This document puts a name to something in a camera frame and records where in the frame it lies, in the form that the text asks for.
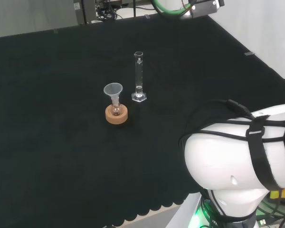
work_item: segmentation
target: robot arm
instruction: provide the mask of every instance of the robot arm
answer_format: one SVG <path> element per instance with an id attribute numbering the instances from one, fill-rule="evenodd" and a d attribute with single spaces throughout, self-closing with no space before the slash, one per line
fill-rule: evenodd
<path id="1" fill-rule="evenodd" d="M 151 0 L 154 9 L 163 17 L 169 19 L 196 18 L 211 13 L 216 13 L 220 7 L 224 6 L 224 0 L 188 0 L 188 4 L 181 1 L 168 0 L 166 7 L 163 7 L 159 0 Z"/>
<path id="2" fill-rule="evenodd" d="M 186 142 L 185 161 L 194 180 L 203 188 L 208 189 L 212 203 L 220 215 L 243 218 L 252 215 L 261 200 L 272 188 L 268 180 L 270 175 L 273 188 L 285 188 L 285 105 L 270 107 L 254 112 L 254 116 L 273 114 L 267 118 L 270 124 L 264 124 L 261 144 L 265 149 L 268 167 L 260 169 L 251 144 L 246 137 L 252 120 L 235 119 L 244 124 L 215 123 L 198 133 L 194 133 Z M 228 138 L 215 132 L 238 136 L 239 139 Z"/>

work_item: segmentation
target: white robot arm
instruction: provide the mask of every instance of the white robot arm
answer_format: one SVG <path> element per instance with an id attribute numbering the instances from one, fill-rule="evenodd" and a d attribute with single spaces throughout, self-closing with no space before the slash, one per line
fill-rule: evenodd
<path id="1" fill-rule="evenodd" d="M 252 114 L 259 116 L 258 121 L 238 118 L 216 123 L 186 142 L 187 168 L 208 189 L 220 215 L 249 217 L 269 190 L 285 188 L 285 105 Z"/>

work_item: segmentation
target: black strap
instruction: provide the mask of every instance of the black strap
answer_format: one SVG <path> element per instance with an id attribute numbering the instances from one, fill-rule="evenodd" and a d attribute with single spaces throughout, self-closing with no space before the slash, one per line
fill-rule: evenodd
<path id="1" fill-rule="evenodd" d="M 269 115 L 256 117 L 251 121 L 249 129 L 246 131 L 246 138 L 250 150 L 253 169 L 262 185 L 268 190 L 280 190 L 271 172 L 263 145 L 262 136 L 265 133 L 265 120 Z"/>

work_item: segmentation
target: white wall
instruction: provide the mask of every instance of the white wall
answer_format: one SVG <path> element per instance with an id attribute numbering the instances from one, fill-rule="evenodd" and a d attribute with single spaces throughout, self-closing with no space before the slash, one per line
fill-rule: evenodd
<path id="1" fill-rule="evenodd" d="M 74 25 L 73 0 L 0 0 L 0 37 Z"/>
<path id="2" fill-rule="evenodd" d="M 225 0 L 211 17 L 285 78 L 285 0 Z"/>

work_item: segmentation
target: green light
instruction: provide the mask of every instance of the green light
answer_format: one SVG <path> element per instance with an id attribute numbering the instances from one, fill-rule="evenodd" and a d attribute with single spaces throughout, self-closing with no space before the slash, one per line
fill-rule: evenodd
<path id="1" fill-rule="evenodd" d="M 199 212 L 200 212 L 200 209 L 198 209 L 195 215 L 192 216 L 188 228 L 199 228 L 200 227 L 200 220 L 199 220 L 200 213 Z"/>

